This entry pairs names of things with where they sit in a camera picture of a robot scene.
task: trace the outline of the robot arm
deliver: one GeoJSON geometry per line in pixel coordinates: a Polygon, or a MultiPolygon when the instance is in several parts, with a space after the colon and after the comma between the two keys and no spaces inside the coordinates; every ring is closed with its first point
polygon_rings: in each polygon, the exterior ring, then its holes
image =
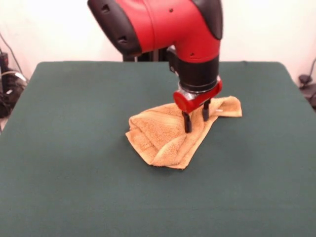
{"type": "Polygon", "coordinates": [[[173,95],[182,110],[186,132],[189,113],[222,88],[218,76],[223,31],[221,0],[88,0],[88,6],[111,43],[123,55],[169,47],[169,67],[179,77],[173,95]]]}

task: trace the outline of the table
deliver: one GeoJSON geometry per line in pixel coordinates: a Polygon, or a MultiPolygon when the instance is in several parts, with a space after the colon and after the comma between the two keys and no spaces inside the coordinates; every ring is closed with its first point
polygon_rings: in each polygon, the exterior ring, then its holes
{"type": "Polygon", "coordinates": [[[316,236],[316,117],[280,63],[223,62],[219,118],[180,171],[128,119],[172,102],[167,63],[40,63],[0,136],[1,237],[316,236]]]}

